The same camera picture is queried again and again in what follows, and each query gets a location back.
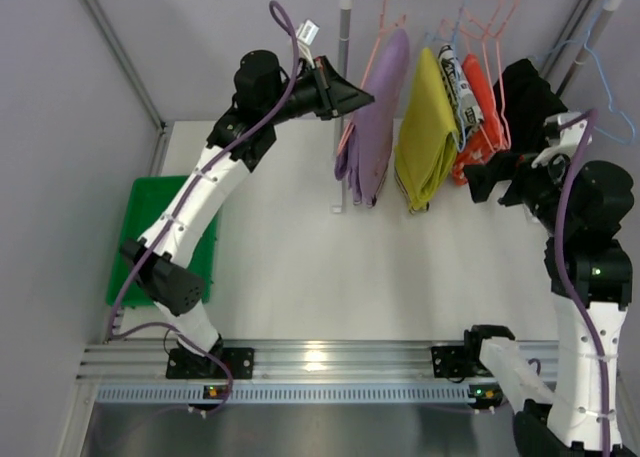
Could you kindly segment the purple trousers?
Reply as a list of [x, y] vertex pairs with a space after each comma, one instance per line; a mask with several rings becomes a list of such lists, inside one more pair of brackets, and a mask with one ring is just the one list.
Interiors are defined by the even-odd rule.
[[334, 176], [347, 182], [355, 205], [373, 207], [386, 178], [394, 116], [410, 62], [407, 32], [399, 27], [386, 38], [363, 90], [374, 102], [355, 111], [351, 132], [334, 164]]

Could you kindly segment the pink wire hanger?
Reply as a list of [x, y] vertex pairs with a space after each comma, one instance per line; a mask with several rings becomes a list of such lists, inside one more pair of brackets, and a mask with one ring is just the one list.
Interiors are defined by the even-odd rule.
[[[388, 0], [382, 0], [381, 10], [378, 18], [378, 29], [376, 34], [376, 40], [372, 47], [369, 59], [367, 61], [366, 68], [363, 72], [363, 76], [360, 82], [361, 87], [364, 87], [369, 79], [369, 75], [370, 75], [372, 66], [375, 62], [376, 55], [382, 43], [383, 37], [391, 30], [394, 30], [395, 28], [403, 25], [406, 21], [406, 16], [402, 14], [396, 21], [393, 21], [390, 24], [386, 24], [387, 5], [388, 5]], [[351, 113], [348, 121], [346, 121], [345, 119], [342, 119], [341, 121], [340, 128], [339, 128], [339, 130], [341, 131], [340, 139], [337, 141], [336, 148], [335, 148], [336, 158], [340, 157], [346, 150], [349, 139], [353, 133], [353, 129], [354, 129], [354, 117], [353, 117], [353, 113]]]

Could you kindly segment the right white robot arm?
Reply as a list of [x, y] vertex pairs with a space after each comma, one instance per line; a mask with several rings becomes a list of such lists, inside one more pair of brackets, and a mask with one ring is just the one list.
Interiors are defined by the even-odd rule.
[[543, 164], [501, 152], [464, 174], [471, 197], [523, 205], [549, 233], [544, 264], [558, 330], [556, 384], [523, 357], [504, 326], [475, 325], [465, 334], [469, 354], [497, 380], [514, 411], [513, 434], [522, 456], [630, 456], [617, 412], [618, 344], [632, 298], [633, 267], [616, 238], [632, 209], [633, 179], [606, 161], [583, 165], [567, 179], [564, 154]]

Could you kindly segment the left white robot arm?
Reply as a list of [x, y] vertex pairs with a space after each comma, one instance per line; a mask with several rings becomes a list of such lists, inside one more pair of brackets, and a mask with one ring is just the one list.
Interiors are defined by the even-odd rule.
[[276, 126], [306, 114], [323, 121], [341, 118], [375, 100], [324, 56], [311, 62], [295, 58], [286, 75], [268, 50], [242, 57], [234, 87], [230, 108], [215, 122], [169, 205], [140, 237], [120, 247], [129, 268], [125, 283], [151, 299], [178, 338], [169, 354], [170, 378], [208, 379], [223, 368], [223, 338], [202, 302], [206, 282], [188, 266], [225, 200], [275, 144]]

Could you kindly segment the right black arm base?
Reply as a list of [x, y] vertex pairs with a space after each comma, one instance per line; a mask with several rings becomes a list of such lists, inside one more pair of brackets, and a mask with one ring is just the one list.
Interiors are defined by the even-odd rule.
[[433, 375], [453, 383], [461, 383], [476, 375], [463, 345], [440, 345], [430, 349]]

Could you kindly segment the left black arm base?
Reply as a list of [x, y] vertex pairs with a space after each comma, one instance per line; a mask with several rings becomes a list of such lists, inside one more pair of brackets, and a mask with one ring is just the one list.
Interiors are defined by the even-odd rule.
[[[225, 347], [219, 357], [234, 380], [251, 380], [254, 368], [254, 349]], [[169, 352], [165, 377], [169, 380], [226, 379], [225, 370], [209, 358], [176, 347]]]

